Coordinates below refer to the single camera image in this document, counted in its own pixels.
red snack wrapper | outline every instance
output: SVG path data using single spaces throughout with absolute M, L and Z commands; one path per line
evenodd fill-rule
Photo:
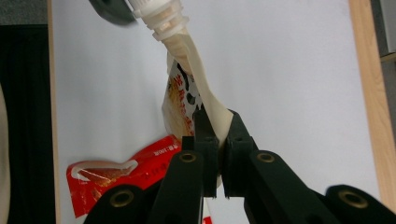
M 181 150 L 173 136 L 143 148 L 124 163 L 81 161 L 66 171 L 72 204 L 78 223 L 82 223 L 99 198 L 118 185 L 135 185 L 142 190 L 161 180 L 175 153 Z

black cloth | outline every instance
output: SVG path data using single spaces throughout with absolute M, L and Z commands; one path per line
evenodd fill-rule
M 55 223 L 47 25 L 0 26 L 0 83 L 9 135 L 8 223 Z

white backdrop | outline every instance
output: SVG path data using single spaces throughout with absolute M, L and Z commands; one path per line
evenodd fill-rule
M 261 149 L 311 189 L 378 198 L 347 0 L 182 0 L 212 91 Z M 143 24 L 104 21 L 89 1 L 52 0 L 62 223 L 67 165 L 125 161 L 166 135 L 166 50 Z M 209 200 L 214 223 L 248 223 L 241 199 Z

